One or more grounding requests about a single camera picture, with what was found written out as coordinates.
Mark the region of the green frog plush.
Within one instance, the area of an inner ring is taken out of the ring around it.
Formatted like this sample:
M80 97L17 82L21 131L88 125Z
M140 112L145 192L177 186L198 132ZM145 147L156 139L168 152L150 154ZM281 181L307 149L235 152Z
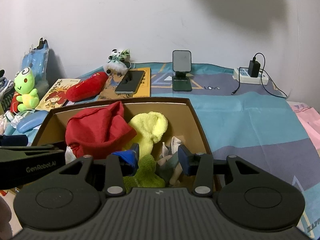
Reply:
M35 88L35 77L30 67L16 73L14 78L14 89L18 93L17 109L19 112L35 109L40 102L38 91Z

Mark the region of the green sock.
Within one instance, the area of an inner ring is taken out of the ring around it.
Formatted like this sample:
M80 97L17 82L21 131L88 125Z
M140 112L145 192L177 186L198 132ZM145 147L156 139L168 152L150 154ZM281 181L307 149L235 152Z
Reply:
M140 159L136 174L123 178L126 192L129 193L134 187L164 188L165 181L156 174L156 165L157 162L150 154Z

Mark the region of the pink grey sock bundle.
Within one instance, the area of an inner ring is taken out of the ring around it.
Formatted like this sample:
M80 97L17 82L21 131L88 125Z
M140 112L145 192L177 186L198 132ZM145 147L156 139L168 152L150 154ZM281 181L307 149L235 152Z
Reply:
M162 152L157 160L157 176L165 181L167 186L177 186L182 175L182 167L178 160L178 148L182 144L181 139L173 136L170 145L162 142Z

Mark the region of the blue patterned bedsheet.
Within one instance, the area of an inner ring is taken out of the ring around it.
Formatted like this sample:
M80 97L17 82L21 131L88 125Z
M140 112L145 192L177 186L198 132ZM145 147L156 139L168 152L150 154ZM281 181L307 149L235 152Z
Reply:
M189 187L124 188L119 159L91 155L21 186L16 239L318 239L319 156L283 98L196 65L190 93L151 69L151 95L193 106L211 152Z

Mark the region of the panda plush toy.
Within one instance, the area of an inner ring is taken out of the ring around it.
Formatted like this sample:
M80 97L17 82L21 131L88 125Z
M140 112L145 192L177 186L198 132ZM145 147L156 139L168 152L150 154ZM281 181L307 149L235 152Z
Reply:
M104 72L110 75L123 76L129 70L125 64L126 60L130 57L130 50L113 49L108 57L108 62L103 66Z

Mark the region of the black charger plug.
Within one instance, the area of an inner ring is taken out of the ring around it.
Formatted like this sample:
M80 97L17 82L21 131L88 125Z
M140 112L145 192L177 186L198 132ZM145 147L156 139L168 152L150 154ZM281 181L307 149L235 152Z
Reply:
M248 74L250 77L258 77L260 71L260 63L257 61L254 56L253 59L249 62Z

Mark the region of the red cloth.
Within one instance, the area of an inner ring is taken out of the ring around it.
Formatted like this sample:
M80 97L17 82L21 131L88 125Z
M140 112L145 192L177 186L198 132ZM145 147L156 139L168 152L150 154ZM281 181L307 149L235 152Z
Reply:
M94 159L105 159L122 150L136 135L124 119L122 102L116 101L104 107L83 109L71 117L65 140L77 158L91 155Z

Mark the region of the brown cardboard box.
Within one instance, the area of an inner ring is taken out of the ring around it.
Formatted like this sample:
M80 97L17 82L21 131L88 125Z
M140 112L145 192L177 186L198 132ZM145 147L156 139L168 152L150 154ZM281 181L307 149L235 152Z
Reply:
M209 154L208 140L188 99L137 98L96 101L51 110L33 139L34 146L63 143L66 160L90 154L95 160L139 145L138 170L124 188L189 187L178 148Z

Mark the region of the yellow fluffy towel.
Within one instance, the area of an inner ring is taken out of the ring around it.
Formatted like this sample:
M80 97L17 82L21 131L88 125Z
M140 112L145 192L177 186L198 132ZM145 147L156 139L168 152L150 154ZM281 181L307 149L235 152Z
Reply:
M129 121L129 125L134 128L137 135L123 149L128 150L132 144L137 143L141 160L144 156L151 154L154 144L160 142L168 129L168 120L159 112L140 113Z

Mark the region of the pink folded cloth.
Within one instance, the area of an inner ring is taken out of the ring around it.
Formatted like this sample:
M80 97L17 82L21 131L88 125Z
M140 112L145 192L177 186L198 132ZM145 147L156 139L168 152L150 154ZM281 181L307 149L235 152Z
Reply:
M289 101L288 104L306 130L315 149L319 152L319 113L305 103Z

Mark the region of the white power strip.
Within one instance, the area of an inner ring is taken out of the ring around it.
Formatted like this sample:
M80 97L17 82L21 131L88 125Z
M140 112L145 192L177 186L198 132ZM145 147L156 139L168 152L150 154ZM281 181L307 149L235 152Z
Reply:
M247 68L234 68L233 79L239 81L240 83L252 84L252 85L267 85L269 78L266 74L260 72L257 77L251 77L248 73Z

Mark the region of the white towel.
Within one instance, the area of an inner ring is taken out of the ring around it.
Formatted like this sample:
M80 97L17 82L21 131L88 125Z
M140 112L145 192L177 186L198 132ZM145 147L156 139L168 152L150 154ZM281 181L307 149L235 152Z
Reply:
M67 146L66 151L65 151L66 164L69 164L69 163L75 161L75 159L76 159L76 156L73 154L72 149L69 146Z

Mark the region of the red plush pillow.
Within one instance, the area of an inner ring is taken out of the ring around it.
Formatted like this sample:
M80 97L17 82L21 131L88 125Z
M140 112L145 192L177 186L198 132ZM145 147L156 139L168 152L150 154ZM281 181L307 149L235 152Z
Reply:
M103 89L108 75L105 72L97 72L88 79L73 85L66 92L66 98L71 102L78 102L97 96Z

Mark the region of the smartphone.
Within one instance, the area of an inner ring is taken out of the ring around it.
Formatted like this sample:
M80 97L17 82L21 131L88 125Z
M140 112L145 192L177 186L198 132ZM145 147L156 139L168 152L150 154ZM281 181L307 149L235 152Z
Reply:
M115 89L116 94L136 94L145 75L143 70L129 70Z

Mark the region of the blue glasses case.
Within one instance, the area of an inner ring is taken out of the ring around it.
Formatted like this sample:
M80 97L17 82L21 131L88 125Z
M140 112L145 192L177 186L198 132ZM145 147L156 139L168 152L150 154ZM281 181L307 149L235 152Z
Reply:
M17 124L17 130L20 133L25 133L29 130L34 129L35 127L41 125L45 118L48 115L48 111L42 110L42 111L36 111L26 117L24 117L18 124Z

